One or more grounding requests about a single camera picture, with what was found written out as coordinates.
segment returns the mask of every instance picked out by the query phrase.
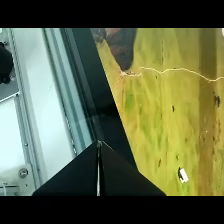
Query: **small white object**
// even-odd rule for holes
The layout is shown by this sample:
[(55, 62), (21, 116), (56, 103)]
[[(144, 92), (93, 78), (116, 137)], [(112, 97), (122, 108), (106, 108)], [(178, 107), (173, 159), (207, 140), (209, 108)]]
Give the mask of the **small white object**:
[(184, 183), (184, 182), (186, 183), (186, 182), (189, 181), (189, 178), (188, 178), (184, 168), (179, 170), (179, 174), (180, 174), (180, 181), (181, 181), (181, 183)]

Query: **black border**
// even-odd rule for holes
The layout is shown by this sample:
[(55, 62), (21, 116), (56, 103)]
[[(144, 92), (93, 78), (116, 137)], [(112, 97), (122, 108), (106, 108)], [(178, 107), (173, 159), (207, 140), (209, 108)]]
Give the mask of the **black border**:
[(137, 168), (90, 28), (61, 32), (93, 140), (106, 142)]

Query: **black triangular object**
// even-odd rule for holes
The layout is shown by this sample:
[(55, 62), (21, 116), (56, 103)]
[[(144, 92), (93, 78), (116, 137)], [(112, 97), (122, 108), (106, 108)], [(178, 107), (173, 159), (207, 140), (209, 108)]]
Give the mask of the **black triangular object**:
[(100, 195), (165, 196), (123, 157), (102, 142)]
[(97, 142), (91, 144), (77, 158), (37, 189), (33, 196), (96, 196)]
[(84, 150), (33, 196), (162, 196), (165, 195), (104, 142)]

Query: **bolt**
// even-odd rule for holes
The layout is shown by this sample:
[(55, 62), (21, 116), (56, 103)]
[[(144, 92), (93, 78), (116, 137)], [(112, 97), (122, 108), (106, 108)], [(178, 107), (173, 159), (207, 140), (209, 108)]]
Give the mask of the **bolt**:
[(19, 170), (19, 177), (20, 178), (25, 178), (28, 175), (28, 170), (26, 168), (22, 168)]

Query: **white panel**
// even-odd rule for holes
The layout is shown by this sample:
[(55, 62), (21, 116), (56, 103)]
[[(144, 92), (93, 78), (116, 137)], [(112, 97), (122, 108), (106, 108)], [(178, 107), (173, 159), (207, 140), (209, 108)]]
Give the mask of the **white panel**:
[(13, 28), (43, 181), (73, 159), (71, 139), (41, 28)]
[(0, 172), (25, 164), (14, 99), (0, 103)]

